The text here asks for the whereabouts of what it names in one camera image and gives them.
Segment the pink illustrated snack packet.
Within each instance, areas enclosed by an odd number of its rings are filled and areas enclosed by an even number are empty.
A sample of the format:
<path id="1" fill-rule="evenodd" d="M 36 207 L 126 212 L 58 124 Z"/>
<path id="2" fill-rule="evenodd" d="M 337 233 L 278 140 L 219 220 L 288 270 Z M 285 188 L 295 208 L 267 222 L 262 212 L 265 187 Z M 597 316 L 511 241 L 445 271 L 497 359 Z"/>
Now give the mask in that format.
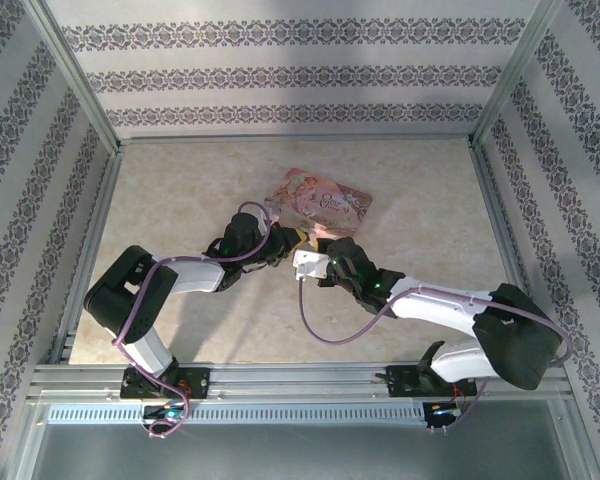
<path id="1" fill-rule="evenodd" d="M 300 229 L 314 242 L 354 237 L 372 201 L 370 194 L 291 168 L 264 199 L 264 206 L 282 212 L 281 226 Z"/>

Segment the grey metal panel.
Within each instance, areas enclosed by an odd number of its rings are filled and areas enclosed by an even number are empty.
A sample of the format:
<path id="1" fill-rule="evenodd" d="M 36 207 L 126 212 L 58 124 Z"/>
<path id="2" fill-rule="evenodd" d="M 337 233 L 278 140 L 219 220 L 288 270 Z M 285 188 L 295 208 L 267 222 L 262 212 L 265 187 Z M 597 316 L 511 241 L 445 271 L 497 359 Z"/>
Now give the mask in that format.
<path id="1" fill-rule="evenodd" d="M 164 439 L 134 422 L 43 410 L 4 480 L 600 480 L 568 401 L 481 400 L 447 433 L 363 423 L 191 423 Z"/>

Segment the aluminium back frame rail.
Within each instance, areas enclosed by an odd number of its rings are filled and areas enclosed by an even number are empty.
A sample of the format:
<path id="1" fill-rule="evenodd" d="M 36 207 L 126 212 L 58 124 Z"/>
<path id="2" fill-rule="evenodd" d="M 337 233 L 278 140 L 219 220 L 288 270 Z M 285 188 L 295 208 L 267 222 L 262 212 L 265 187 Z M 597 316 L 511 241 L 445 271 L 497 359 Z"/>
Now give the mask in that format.
<path id="1" fill-rule="evenodd" d="M 233 144 L 352 141 L 468 141 L 468 134 L 244 134 L 202 136 L 144 136 L 122 139 L 120 147 L 149 144 Z"/>

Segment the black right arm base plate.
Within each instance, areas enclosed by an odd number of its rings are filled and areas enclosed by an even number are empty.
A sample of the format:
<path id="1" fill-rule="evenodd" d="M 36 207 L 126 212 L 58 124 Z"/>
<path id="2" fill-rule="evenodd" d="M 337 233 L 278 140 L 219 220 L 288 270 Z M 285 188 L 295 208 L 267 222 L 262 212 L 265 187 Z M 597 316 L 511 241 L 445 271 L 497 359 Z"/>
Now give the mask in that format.
<path id="1" fill-rule="evenodd" d="M 377 374 L 377 377 L 384 379 L 392 398 L 474 396 L 478 391 L 473 382 L 460 380 L 450 383 L 430 368 L 415 365 L 390 365 L 384 374 Z"/>

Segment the aluminium front mounting rail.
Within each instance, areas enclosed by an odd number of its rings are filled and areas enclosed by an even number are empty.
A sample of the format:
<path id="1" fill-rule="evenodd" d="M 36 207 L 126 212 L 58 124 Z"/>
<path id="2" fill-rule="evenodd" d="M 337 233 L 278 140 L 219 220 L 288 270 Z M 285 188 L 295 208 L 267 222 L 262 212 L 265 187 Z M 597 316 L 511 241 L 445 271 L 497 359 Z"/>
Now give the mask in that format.
<path id="1" fill-rule="evenodd" d="M 208 403 L 384 402 L 382 363 L 209 364 Z M 123 365 L 42 365 L 34 370 L 29 402 L 118 402 Z"/>

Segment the aluminium side frame rail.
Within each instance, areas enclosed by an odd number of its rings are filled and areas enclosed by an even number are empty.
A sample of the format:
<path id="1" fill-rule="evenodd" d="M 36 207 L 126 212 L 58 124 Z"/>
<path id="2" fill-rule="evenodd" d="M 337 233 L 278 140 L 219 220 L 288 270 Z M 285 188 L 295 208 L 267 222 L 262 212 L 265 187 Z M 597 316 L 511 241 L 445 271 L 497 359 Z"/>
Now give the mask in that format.
<path id="1" fill-rule="evenodd" d="M 89 217 L 88 229 L 85 231 L 81 243 L 78 263 L 63 304 L 62 316 L 60 317 L 51 349 L 44 360 L 45 364 L 59 364 L 63 361 L 66 341 L 70 333 L 77 330 L 82 315 L 83 300 L 89 288 L 89 282 L 104 232 L 121 162 L 124 158 L 124 151 L 125 147 L 120 146 L 110 156 L 106 168 L 102 172 L 99 189 Z"/>
<path id="2" fill-rule="evenodd" d="M 507 281 L 490 292 L 494 304 L 474 328 L 495 370 L 523 390 L 536 389 L 545 373 L 573 354 L 568 333 L 534 301 L 515 234 L 491 170 L 480 149 L 469 153 L 483 195 Z"/>

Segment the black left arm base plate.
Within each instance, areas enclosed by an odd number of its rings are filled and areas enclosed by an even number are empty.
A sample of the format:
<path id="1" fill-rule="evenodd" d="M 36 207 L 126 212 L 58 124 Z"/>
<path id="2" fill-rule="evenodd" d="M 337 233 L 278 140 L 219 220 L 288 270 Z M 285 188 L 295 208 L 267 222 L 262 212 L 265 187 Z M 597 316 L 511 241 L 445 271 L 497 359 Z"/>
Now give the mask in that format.
<path id="1" fill-rule="evenodd" d="M 207 398 L 210 373 L 211 370 L 206 367 L 170 366 L 159 379 L 179 390 L 189 399 L 198 400 Z M 137 369 L 128 367 L 123 374 L 120 398 L 123 400 L 179 399 L 179 396 L 154 380 L 147 379 Z"/>

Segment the aluminium frame post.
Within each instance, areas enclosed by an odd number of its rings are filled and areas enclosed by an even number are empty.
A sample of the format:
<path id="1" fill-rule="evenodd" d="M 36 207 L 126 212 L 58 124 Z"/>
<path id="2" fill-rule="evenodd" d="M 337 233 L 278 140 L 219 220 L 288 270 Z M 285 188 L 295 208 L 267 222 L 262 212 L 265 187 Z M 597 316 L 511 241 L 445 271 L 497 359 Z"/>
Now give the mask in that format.
<path id="1" fill-rule="evenodd" d="M 511 91 L 517 84 L 533 52 L 553 20 L 563 0 L 539 0 L 478 121 L 468 136 L 469 146 L 476 150 L 496 121 Z"/>
<path id="2" fill-rule="evenodd" d="M 120 150 L 120 140 L 46 0 L 20 1 L 107 151 L 117 154 Z"/>

